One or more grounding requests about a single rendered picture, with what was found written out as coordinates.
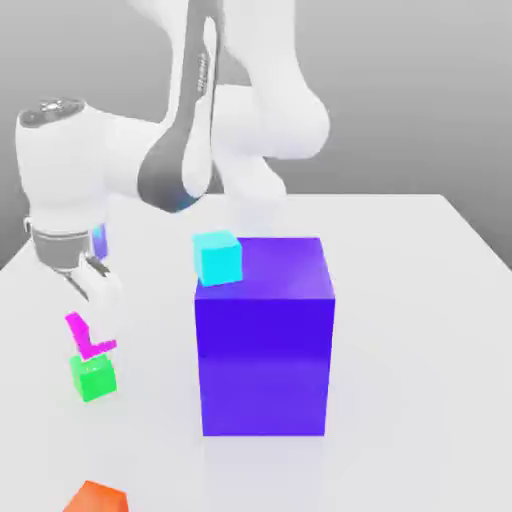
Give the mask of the small green cube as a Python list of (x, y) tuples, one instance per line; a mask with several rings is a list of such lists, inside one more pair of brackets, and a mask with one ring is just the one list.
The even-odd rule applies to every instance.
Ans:
[(74, 386), (85, 403), (117, 390), (115, 370), (106, 354), (89, 360), (76, 355), (69, 363)]

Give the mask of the small orange cube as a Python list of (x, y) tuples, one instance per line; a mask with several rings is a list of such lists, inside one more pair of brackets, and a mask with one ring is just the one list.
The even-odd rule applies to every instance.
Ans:
[(125, 492), (85, 481), (62, 512), (129, 512)]

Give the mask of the small purple cube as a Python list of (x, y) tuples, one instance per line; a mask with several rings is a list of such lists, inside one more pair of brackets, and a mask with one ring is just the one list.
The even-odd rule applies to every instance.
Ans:
[(106, 226), (104, 224), (100, 224), (95, 227), (92, 230), (91, 239), (94, 256), (99, 260), (106, 258), (108, 256)]

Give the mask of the small cyan cube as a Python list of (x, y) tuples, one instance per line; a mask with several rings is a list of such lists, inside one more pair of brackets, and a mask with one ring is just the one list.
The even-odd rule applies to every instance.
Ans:
[(194, 268), (204, 287), (239, 282), (243, 279), (242, 246), (228, 230), (192, 236)]

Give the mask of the small magenta cube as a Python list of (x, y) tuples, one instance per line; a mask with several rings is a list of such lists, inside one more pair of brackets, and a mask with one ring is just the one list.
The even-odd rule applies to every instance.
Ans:
[(78, 352), (84, 361), (105, 354), (117, 347), (116, 340), (93, 344), (89, 326), (77, 312), (69, 313), (65, 316), (65, 320), (71, 330)]

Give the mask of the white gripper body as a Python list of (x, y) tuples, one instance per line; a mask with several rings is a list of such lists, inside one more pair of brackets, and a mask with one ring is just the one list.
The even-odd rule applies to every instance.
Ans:
[(92, 334), (117, 334), (122, 324), (123, 293), (118, 277), (101, 260), (80, 260), (64, 278), (77, 294), (73, 312)]

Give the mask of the large purple box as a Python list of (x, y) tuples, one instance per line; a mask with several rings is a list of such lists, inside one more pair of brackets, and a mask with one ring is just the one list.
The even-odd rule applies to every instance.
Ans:
[(321, 436), (336, 297), (317, 237), (244, 238), (243, 279), (195, 291), (206, 436)]

